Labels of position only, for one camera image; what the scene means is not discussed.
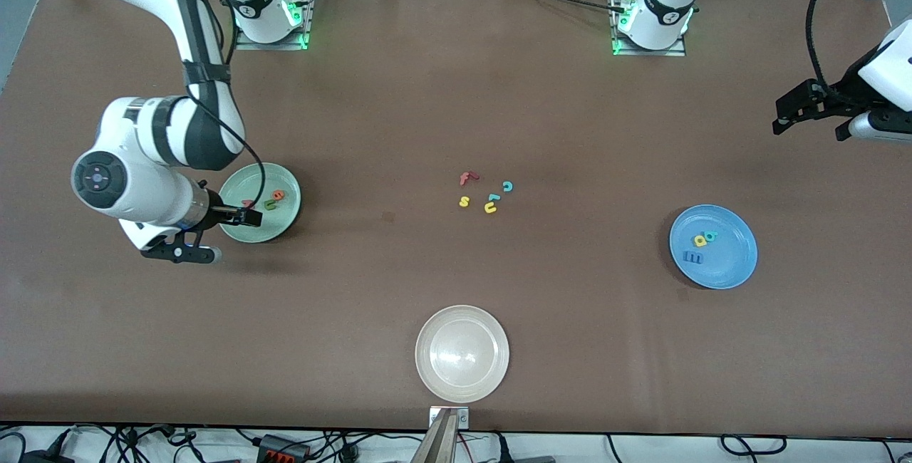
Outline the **green plate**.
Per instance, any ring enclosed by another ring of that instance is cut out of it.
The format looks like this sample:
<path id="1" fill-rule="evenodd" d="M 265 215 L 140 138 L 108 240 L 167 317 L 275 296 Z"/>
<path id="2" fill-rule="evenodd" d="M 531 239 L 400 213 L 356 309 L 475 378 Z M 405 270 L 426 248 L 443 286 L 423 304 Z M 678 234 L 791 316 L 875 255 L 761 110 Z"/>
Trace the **green plate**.
<path id="1" fill-rule="evenodd" d="M 271 198 L 276 189 L 286 191 L 286 197 L 277 203 L 277 209 L 266 211 L 264 200 Z M 274 163 L 253 164 L 243 167 L 228 177 L 219 190 L 224 203 L 242 207 L 242 200 L 255 201 L 251 210 L 263 213 L 260 227 L 242 225 L 224 225 L 224 233 L 242 243 L 255 244 L 267 242 L 283 234 L 294 223 L 301 207 L 301 188 L 299 181 L 285 167 Z"/>

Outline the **blue plate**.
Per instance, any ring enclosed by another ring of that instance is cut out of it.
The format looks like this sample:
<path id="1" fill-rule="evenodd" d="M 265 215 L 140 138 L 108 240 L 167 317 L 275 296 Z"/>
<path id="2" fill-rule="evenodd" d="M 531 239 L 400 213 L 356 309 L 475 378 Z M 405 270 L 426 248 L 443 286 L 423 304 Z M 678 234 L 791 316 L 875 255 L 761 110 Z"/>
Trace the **blue plate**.
<path id="1" fill-rule="evenodd" d="M 693 237 L 706 231 L 717 232 L 716 240 L 694 246 Z M 742 217 L 717 204 L 696 204 L 678 215 L 670 228 L 668 248 L 682 274 L 710 290 L 730 290 L 748 281 L 759 255 L 755 235 Z M 686 250 L 703 253 L 703 264 L 683 261 Z"/>

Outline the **black and red power strip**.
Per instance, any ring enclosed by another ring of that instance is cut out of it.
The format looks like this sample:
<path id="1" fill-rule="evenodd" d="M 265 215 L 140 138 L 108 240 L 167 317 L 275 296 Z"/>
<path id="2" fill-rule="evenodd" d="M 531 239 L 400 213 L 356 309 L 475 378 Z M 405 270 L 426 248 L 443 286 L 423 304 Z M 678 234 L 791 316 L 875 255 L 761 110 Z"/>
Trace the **black and red power strip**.
<path id="1" fill-rule="evenodd" d="M 306 463 L 311 454 L 309 444 L 265 435 L 257 438 L 255 463 Z"/>

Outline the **beige plate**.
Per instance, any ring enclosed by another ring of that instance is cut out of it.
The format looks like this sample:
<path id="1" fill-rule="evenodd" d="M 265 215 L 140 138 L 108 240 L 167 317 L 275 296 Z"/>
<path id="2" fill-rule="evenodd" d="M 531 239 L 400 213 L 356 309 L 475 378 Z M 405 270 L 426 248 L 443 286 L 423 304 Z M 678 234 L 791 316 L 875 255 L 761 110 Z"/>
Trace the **beige plate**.
<path id="1" fill-rule="evenodd" d="M 502 324 L 473 305 L 452 305 L 432 315 L 415 343 L 421 382 L 438 398 L 469 404 L 491 395 L 510 366 Z"/>

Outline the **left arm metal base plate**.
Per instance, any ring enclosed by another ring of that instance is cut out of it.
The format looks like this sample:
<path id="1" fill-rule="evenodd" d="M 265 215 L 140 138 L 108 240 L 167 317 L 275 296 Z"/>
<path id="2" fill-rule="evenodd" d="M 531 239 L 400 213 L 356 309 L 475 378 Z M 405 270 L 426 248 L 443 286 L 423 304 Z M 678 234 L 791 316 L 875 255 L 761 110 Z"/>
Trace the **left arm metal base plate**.
<path id="1" fill-rule="evenodd" d="M 665 57 L 684 57 L 686 56 L 685 34 L 681 34 L 677 41 L 668 48 L 661 50 L 651 50 L 636 45 L 628 35 L 622 34 L 620 21 L 626 21 L 625 18 L 617 18 L 611 25 L 611 45 L 612 52 L 615 56 L 665 56 Z"/>

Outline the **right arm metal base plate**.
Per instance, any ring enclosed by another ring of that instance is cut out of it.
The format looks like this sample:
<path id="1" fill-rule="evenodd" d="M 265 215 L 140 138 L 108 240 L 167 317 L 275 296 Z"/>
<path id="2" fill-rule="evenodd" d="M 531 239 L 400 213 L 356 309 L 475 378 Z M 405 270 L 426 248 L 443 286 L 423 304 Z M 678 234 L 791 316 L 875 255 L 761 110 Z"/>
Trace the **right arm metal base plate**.
<path id="1" fill-rule="evenodd" d="M 257 17 L 254 10 L 241 5 L 232 9 L 239 29 L 240 48 L 264 51 L 297 51 L 309 47 L 316 0 L 264 0 Z"/>

